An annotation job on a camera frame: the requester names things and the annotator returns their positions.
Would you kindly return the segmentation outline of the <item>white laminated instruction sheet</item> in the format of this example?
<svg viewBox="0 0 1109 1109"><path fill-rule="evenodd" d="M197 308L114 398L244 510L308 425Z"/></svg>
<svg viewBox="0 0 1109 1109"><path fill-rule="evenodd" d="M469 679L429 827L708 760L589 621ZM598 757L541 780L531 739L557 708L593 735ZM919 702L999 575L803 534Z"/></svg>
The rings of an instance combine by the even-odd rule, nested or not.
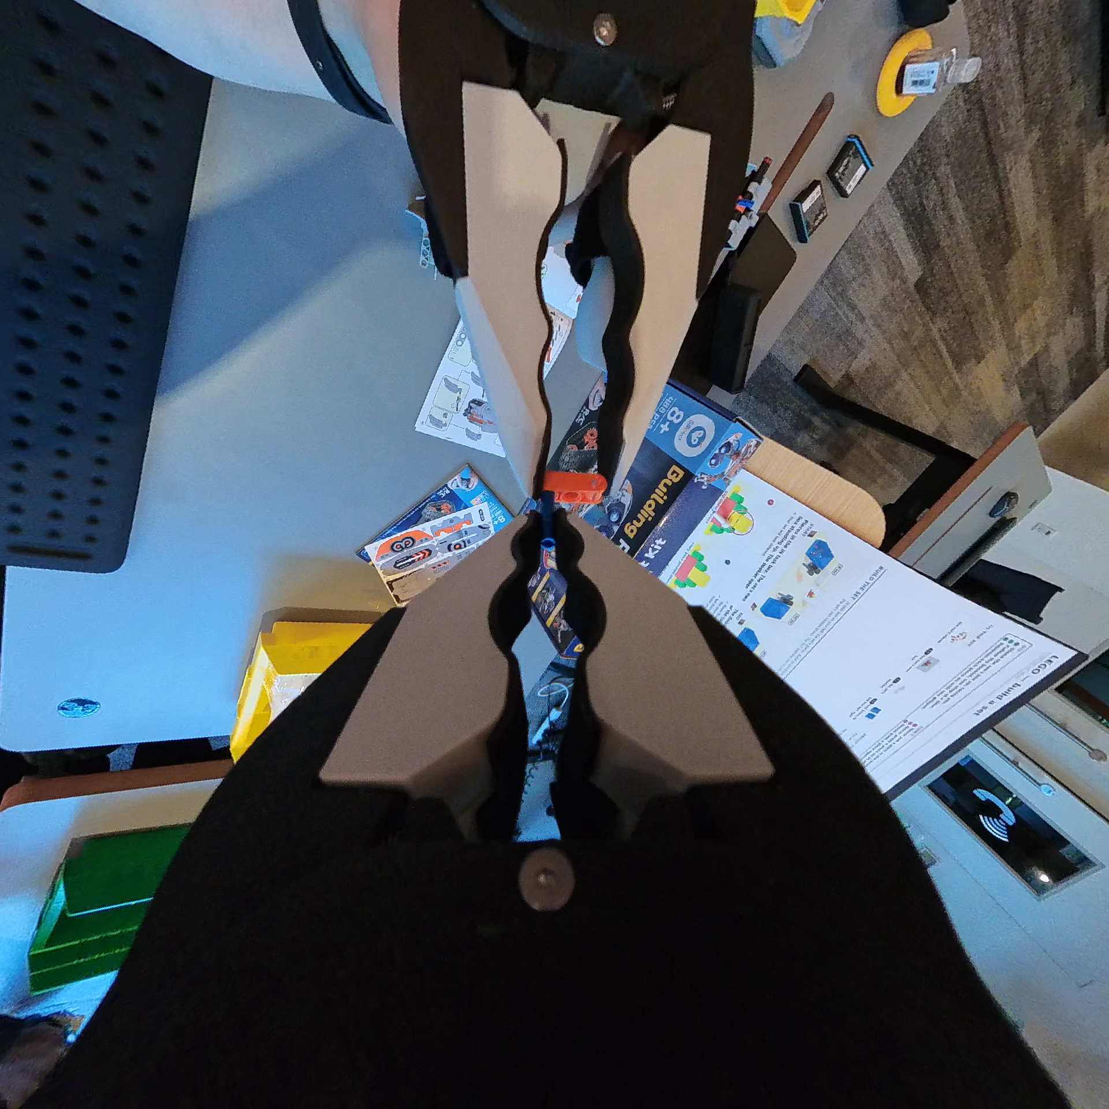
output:
<svg viewBox="0 0 1109 1109"><path fill-rule="evenodd" d="M890 796L1085 660L746 472L691 483L636 558L807 699Z"/></svg>

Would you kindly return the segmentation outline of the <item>black chair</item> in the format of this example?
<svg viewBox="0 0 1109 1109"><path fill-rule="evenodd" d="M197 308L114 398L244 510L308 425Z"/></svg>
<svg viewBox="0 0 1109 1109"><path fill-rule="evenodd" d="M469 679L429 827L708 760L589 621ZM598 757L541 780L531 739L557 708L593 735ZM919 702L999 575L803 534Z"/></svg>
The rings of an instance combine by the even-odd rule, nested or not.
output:
<svg viewBox="0 0 1109 1109"><path fill-rule="evenodd" d="M796 250L770 216L762 216L729 262L716 298L706 377L727 392L745 388L758 320L796 262Z"/></svg>

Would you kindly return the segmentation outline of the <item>black smartwatch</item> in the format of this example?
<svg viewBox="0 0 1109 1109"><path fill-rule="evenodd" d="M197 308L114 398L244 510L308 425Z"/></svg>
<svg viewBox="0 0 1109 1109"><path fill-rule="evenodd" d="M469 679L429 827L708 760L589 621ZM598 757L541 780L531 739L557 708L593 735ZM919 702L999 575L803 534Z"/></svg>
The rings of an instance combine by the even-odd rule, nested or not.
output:
<svg viewBox="0 0 1109 1109"><path fill-rule="evenodd" d="M320 2L287 1L287 6L300 44L327 95L357 116L391 125L392 120L384 104L359 83L326 30Z"/></svg>

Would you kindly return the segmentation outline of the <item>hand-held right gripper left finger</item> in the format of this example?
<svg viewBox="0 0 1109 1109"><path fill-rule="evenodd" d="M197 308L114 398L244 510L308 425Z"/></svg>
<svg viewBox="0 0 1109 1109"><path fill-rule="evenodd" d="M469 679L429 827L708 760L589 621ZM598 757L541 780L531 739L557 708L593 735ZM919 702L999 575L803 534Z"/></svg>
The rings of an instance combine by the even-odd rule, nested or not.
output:
<svg viewBox="0 0 1109 1109"><path fill-rule="evenodd" d="M514 645L532 616L537 563L531 512L407 604L322 782L440 800L479 837L514 835L528 752Z"/></svg>

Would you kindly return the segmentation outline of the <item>person's left forearm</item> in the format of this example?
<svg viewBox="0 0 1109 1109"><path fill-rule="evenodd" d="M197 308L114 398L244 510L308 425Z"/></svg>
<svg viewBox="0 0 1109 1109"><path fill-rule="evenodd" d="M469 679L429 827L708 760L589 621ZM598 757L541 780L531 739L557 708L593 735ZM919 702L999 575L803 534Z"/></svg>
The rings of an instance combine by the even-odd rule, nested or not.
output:
<svg viewBox="0 0 1109 1109"><path fill-rule="evenodd" d="M135 33L211 76L272 92L339 102L324 83L294 26L288 2L279 1L83 1L83 6ZM379 104L397 130L400 102L399 1L308 2L317 9L366 99Z"/></svg>

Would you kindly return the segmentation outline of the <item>wooden side table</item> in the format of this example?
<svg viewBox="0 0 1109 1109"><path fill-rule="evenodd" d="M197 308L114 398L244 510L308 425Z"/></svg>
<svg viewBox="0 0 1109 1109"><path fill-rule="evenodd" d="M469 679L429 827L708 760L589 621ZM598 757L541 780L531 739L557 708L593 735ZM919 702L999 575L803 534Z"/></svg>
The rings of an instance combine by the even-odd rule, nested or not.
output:
<svg viewBox="0 0 1109 1109"><path fill-rule="evenodd" d="M763 438L743 471L808 505L842 529L881 547L886 534L883 508L866 489L803 456L782 443Z"/></svg>

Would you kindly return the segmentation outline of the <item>grey wood-edged table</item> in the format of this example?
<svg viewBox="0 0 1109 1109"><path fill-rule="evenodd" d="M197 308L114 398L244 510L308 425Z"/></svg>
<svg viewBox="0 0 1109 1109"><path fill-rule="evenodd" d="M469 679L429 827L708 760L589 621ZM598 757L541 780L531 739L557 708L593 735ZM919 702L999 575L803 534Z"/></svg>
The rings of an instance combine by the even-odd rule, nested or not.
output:
<svg viewBox="0 0 1109 1109"><path fill-rule="evenodd" d="M1030 423L1013 423L891 546L891 557L951 587L1051 492Z"/></svg>

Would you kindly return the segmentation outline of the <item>blue robot kit box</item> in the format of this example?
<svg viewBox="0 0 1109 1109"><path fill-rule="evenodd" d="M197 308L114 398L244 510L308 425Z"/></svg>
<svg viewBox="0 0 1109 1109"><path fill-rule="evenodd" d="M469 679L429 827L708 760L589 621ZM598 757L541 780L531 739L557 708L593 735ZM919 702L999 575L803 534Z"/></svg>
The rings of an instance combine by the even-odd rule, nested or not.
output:
<svg viewBox="0 0 1109 1109"><path fill-rule="evenodd" d="M597 468L603 378L556 448L561 470ZM701 520L737 485L739 472L762 438L729 410L668 382L623 483L598 504L573 512L655 576L667 579L667 566L697 539ZM544 549L529 580L532 611L559 657L573 665L582 645L566 617L565 578L556 551Z"/></svg>

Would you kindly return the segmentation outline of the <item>yellow tape roll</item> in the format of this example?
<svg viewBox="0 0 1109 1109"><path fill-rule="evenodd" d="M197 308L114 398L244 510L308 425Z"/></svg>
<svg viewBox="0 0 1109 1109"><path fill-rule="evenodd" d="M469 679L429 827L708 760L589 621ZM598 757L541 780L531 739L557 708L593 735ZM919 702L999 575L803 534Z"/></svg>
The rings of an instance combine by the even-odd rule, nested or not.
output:
<svg viewBox="0 0 1109 1109"><path fill-rule="evenodd" d="M877 105L883 117L895 117L907 110L918 99L914 93L899 91L898 80L908 55L916 50L931 50L932 35L926 29L912 29L903 34L886 54L877 83Z"/></svg>

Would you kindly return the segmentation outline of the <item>grey motor box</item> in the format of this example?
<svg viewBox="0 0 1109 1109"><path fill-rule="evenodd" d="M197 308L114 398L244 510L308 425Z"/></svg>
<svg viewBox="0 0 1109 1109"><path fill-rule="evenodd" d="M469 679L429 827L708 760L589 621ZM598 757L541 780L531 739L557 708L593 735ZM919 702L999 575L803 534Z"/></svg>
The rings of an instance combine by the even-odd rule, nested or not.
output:
<svg viewBox="0 0 1109 1109"><path fill-rule="evenodd" d="M808 22L796 22L786 17L757 17L753 56L763 67L783 67L804 50L809 35Z"/></svg>

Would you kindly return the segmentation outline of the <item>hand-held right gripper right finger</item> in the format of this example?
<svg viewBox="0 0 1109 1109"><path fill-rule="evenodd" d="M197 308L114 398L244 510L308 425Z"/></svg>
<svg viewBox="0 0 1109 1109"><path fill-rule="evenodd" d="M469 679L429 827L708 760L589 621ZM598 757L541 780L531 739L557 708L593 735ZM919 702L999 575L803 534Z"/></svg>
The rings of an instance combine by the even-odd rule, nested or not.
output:
<svg viewBox="0 0 1109 1109"><path fill-rule="evenodd" d="M556 763L560 835L619 837L660 797L767 781L772 761L693 609L576 516L556 513L555 543L581 644Z"/></svg>

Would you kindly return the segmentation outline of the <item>yellow storage bin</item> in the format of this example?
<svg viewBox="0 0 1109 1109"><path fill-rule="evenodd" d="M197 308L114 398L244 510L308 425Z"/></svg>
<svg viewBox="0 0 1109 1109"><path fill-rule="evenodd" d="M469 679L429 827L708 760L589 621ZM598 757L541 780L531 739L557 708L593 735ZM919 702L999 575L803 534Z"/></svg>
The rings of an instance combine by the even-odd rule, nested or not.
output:
<svg viewBox="0 0 1109 1109"><path fill-rule="evenodd" d="M238 761L260 732L380 615L294 604L265 612L240 686L230 734L231 760Z"/></svg>

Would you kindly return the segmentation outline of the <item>black perforated panel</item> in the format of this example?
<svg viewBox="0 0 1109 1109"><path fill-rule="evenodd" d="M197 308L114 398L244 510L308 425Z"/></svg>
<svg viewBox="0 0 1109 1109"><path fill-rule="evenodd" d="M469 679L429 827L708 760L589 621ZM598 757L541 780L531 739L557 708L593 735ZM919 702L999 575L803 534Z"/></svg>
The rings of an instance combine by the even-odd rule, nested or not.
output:
<svg viewBox="0 0 1109 1109"><path fill-rule="evenodd" d="M1 563L127 557L213 80L1 2Z"/></svg>

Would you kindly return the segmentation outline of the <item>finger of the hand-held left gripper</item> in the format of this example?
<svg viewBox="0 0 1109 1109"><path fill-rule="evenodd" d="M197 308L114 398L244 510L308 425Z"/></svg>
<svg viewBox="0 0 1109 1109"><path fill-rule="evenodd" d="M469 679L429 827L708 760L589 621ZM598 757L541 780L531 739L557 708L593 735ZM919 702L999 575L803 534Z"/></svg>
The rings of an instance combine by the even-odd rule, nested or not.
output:
<svg viewBox="0 0 1109 1109"><path fill-rule="evenodd" d="M709 153L709 134L669 125L601 180L601 240L614 275L601 337L598 467L607 481L625 480L698 304Z"/></svg>
<svg viewBox="0 0 1109 1109"><path fill-rule="evenodd" d="M454 285L503 450L539 499L551 443L552 324L541 264L565 194L564 145L510 88L462 84L466 273Z"/></svg>

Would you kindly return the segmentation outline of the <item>open instruction booklet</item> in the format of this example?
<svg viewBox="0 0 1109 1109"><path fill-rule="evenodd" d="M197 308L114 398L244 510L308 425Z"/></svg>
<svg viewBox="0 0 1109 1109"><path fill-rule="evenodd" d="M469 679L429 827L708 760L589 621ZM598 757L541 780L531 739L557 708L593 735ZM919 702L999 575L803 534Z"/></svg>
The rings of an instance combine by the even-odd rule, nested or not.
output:
<svg viewBox="0 0 1109 1109"><path fill-rule="evenodd" d="M541 266L541 285L552 323L544 374L551 372L573 332L584 287L576 283L565 256L569 241L549 245ZM452 339L420 409L415 430L466 448L504 458L495 411L473 352L463 319Z"/></svg>

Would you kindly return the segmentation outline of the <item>green storage bin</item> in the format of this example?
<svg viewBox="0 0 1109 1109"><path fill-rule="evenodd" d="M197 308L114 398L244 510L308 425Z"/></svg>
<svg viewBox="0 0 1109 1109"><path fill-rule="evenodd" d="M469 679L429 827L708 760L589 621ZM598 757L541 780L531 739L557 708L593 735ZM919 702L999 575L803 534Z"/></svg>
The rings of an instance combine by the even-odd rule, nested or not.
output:
<svg viewBox="0 0 1109 1109"><path fill-rule="evenodd" d="M26 954L32 994L120 967L189 830L155 826L71 842Z"/></svg>

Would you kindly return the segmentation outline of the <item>blue sticker sheet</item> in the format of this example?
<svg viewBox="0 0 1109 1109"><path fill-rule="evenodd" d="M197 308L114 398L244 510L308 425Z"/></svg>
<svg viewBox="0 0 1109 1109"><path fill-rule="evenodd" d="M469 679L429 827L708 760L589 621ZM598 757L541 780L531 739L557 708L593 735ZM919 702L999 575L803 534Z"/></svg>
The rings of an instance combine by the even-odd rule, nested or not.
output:
<svg viewBox="0 0 1109 1109"><path fill-rule="evenodd" d="M511 518L479 472L465 464L364 542L357 555L378 571L392 600L405 605Z"/></svg>

